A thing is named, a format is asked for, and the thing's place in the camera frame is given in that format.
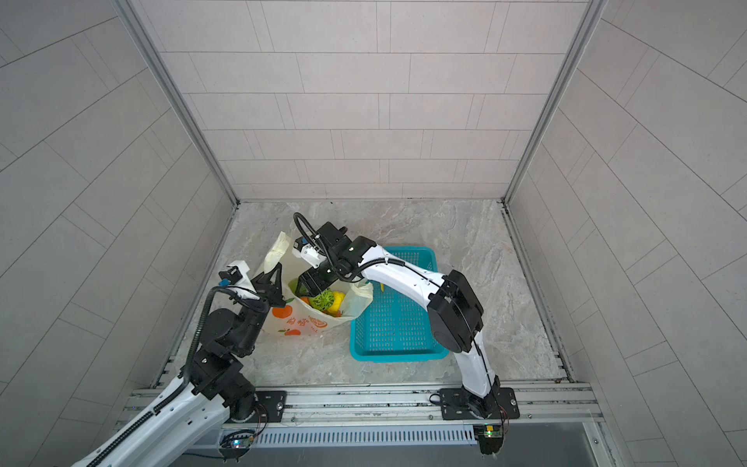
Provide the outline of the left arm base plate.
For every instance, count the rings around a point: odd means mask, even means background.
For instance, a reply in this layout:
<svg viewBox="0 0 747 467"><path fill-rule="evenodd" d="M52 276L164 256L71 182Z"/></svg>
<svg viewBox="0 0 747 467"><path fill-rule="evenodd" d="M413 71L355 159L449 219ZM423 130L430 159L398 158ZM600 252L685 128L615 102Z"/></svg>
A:
<svg viewBox="0 0 747 467"><path fill-rule="evenodd" d="M233 423L280 423L288 393L284 390L260 390L241 396L230 405Z"/></svg>

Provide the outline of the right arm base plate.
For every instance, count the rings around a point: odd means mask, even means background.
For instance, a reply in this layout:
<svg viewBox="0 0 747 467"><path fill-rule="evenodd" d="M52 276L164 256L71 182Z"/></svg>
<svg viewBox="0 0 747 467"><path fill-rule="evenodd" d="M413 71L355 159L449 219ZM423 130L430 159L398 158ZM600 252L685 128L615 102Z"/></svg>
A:
<svg viewBox="0 0 747 467"><path fill-rule="evenodd" d="M521 417L515 391L494 388L480 398L463 387L442 388L429 398L441 409L444 420L518 420Z"/></svg>

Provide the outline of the yellow plastic bag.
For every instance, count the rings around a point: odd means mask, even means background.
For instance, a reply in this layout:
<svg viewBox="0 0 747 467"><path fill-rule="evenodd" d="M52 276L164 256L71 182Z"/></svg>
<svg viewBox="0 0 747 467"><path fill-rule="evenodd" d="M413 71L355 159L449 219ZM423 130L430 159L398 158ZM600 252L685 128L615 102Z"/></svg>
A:
<svg viewBox="0 0 747 467"><path fill-rule="evenodd" d="M293 239L281 232L263 263L263 272L270 272L275 266L281 266L281 290L286 302L285 307L272 309L263 327L265 332L276 337L316 336L335 327L348 325L373 303L374 288L370 282L336 282L330 290L344 294L337 315L317 311L294 294L293 285L297 284L300 274L309 268L309 264L297 258L292 250Z"/></svg>

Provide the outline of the yellow lemon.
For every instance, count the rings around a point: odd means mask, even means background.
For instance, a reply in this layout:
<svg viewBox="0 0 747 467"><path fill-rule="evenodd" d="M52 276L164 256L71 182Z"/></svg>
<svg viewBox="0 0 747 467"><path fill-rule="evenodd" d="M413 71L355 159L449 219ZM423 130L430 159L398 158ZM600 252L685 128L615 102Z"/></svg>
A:
<svg viewBox="0 0 747 467"><path fill-rule="evenodd" d="M342 316L342 303L344 302L345 294L339 291L333 292L333 301L327 309L327 313L333 317Z"/></svg>

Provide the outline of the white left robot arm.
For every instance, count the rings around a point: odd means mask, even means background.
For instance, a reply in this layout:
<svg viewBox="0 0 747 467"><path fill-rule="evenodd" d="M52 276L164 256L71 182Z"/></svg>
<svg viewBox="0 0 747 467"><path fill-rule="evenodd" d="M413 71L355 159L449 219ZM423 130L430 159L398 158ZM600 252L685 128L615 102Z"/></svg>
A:
<svg viewBox="0 0 747 467"><path fill-rule="evenodd" d="M267 317L285 307L282 266L250 278L243 262L220 274L205 299L187 361L179 375L138 416L81 466L167 466L225 422L256 422L219 444L240 459L272 422L282 420L287 394L260 391L242 373Z"/></svg>

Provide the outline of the green bumpy fruit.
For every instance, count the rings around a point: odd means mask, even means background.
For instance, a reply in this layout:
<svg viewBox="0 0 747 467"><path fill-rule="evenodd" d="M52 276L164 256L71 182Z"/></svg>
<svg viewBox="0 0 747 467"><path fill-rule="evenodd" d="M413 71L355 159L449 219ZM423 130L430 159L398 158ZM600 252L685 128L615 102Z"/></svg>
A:
<svg viewBox="0 0 747 467"><path fill-rule="evenodd" d="M326 313L335 303L335 295L331 290L325 290L315 297L309 298L309 305L317 311Z"/></svg>

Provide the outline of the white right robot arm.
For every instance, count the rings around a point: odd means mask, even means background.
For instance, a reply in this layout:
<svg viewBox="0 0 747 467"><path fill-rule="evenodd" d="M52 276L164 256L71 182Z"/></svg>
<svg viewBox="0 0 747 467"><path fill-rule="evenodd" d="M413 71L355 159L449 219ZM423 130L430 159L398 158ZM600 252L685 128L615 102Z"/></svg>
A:
<svg viewBox="0 0 747 467"><path fill-rule="evenodd" d="M482 328L484 308L461 272L430 272L393 255L367 237L345 235L333 245L321 235L299 237L293 253L310 264L296 292L316 296L337 281L373 280L416 302L428 314L435 340L456 358L466 406L477 418L501 418L501 383L489 365Z"/></svg>

